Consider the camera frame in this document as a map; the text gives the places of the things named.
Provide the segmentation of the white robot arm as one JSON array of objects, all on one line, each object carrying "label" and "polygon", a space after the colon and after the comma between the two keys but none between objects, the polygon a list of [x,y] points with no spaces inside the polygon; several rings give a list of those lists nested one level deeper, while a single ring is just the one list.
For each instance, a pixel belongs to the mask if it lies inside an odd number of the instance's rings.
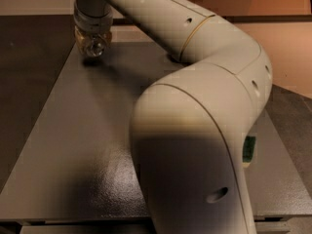
[{"label": "white robot arm", "polygon": [[243,147],[271,92],[268,55],[187,0],[76,0],[87,56],[107,47],[113,10],[184,65],[145,90],[130,124],[136,176],[157,234],[256,234]]}]

